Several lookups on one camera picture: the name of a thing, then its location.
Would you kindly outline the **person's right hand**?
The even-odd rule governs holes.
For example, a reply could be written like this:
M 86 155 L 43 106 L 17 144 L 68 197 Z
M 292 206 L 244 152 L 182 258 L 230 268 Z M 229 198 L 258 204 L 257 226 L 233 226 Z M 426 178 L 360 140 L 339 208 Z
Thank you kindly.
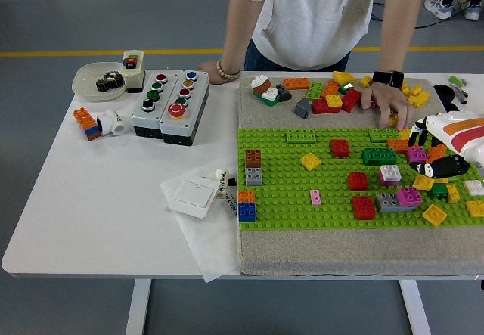
M 209 60 L 199 64 L 196 70 L 207 72 L 209 75 L 209 83 L 213 85 L 221 85 L 228 81 L 220 75 L 217 70 L 216 62 L 214 60 Z

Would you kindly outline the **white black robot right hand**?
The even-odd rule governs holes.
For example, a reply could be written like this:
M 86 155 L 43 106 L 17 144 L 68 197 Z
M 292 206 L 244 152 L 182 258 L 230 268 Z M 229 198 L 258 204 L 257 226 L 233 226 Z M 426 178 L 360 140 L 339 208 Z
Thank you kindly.
M 417 120 L 408 145 L 423 145 L 432 135 L 431 145 L 444 144 L 454 154 L 431 163 L 411 162 L 410 167 L 429 178 L 465 174 L 471 163 L 483 164 L 483 118 L 468 110 L 429 115 Z

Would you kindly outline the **person's left hand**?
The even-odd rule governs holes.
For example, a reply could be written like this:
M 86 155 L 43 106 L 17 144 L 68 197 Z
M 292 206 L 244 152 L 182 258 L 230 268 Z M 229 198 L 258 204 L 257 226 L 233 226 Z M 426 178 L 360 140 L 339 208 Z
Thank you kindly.
M 397 113 L 398 130 L 408 129 L 414 120 L 414 107 L 409 104 L 402 92 L 397 89 L 384 85 L 383 83 L 373 83 L 362 92 L 361 105 L 363 109 L 368 109 L 374 101 L 380 109 L 380 122 L 378 126 L 384 129 L 388 126 L 390 113 Z

